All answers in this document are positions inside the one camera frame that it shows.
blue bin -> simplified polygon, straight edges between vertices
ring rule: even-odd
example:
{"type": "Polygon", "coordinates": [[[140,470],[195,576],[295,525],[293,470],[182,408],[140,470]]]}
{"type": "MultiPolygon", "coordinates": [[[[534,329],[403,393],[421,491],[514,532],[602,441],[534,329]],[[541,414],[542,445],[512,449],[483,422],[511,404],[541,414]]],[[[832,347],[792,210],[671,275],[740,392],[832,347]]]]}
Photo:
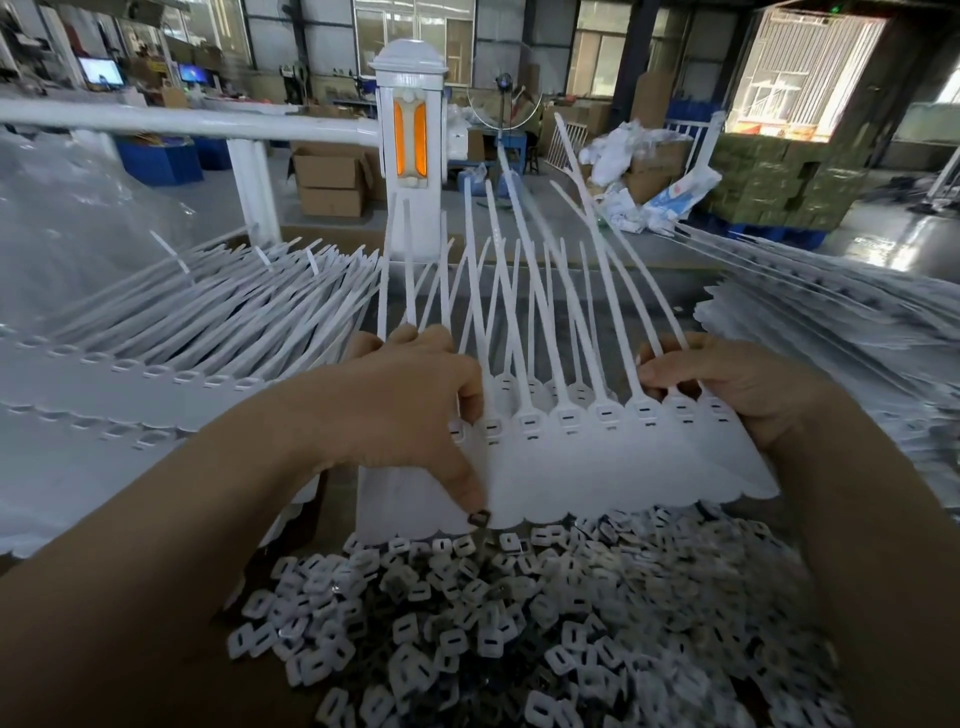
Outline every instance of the blue bin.
{"type": "Polygon", "coordinates": [[[190,138],[161,137],[162,146],[142,144],[132,139],[117,139],[117,152],[131,177],[150,187],[170,187],[201,182],[197,145],[190,138]]]}
{"type": "Polygon", "coordinates": [[[473,176],[472,169],[462,169],[457,175],[457,189],[462,193],[464,187],[468,184],[470,185],[470,195],[472,197],[484,197],[487,194],[487,188],[485,186],[486,180],[477,182],[473,176]]]}
{"type": "Polygon", "coordinates": [[[200,168],[209,170],[233,169],[230,164],[230,151],[226,139],[210,139],[206,136],[194,136],[200,168]]]}

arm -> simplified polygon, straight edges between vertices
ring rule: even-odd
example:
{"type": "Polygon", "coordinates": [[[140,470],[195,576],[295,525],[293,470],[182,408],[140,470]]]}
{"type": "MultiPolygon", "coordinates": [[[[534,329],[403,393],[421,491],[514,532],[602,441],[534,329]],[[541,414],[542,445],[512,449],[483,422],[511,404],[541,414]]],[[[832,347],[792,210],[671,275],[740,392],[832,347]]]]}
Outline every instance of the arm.
{"type": "Polygon", "coordinates": [[[325,467],[425,467],[462,507],[483,507],[447,431],[458,395],[466,420],[482,413],[480,369],[452,351],[439,327],[400,328],[382,348],[359,338],[354,355],[369,355],[246,400],[0,579],[4,724],[99,715],[109,691],[176,658],[325,467]]]}
{"type": "Polygon", "coordinates": [[[688,337],[686,352],[664,341],[641,381],[699,379],[773,459],[856,724],[960,725],[960,529],[839,386],[753,344],[688,337]]]}

forearm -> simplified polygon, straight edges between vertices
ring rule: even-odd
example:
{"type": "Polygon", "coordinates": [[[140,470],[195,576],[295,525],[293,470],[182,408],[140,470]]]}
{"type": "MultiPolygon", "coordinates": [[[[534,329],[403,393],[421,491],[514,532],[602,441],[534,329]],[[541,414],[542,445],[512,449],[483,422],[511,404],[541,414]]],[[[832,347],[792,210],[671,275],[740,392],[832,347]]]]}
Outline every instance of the forearm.
{"type": "Polygon", "coordinates": [[[773,455],[857,725],[960,725],[960,531],[846,396],[773,455]]]}
{"type": "Polygon", "coordinates": [[[273,416],[258,400],[227,413],[0,580],[10,725],[190,643],[305,482],[273,416]]]}

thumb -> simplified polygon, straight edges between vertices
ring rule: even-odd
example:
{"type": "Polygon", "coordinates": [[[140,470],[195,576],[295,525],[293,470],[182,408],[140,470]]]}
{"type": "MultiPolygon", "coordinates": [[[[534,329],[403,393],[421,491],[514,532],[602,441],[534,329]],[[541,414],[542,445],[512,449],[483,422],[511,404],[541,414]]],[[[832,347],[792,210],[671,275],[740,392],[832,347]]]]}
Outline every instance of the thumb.
{"type": "Polygon", "coordinates": [[[651,359],[636,370],[640,383],[665,389],[693,379],[727,379],[723,357],[710,349],[686,349],[651,359]]]}
{"type": "Polygon", "coordinates": [[[484,493],[467,457],[454,444],[446,428],[443,436],[438,438],[438,443],[429,461],[423,463],[423,466],[440,481],[444,490],[464,512],[476,513],[482,510],[487,504],[487,494],[484,493]]]}

person's left hand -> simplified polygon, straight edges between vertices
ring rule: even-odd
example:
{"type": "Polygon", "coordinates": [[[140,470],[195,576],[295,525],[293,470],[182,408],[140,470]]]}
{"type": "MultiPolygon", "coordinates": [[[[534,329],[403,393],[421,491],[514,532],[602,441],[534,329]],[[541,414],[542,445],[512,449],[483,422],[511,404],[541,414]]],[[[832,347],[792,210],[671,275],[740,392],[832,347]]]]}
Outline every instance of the person's left hand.
{"type": "Polygon", "coordinates": [[[308,470],[339,463],[425,468],[474,513],[486,495],[448,423],[458,399],[464,420],[480,419],[483,382],[479,362],[454,351],[442,326],[418,335],[405,324],[385,343],[361,331],[344,363],[293,376],[267,392],[284,413],[285,430],[303,443],[299,454],[308,470]]]}

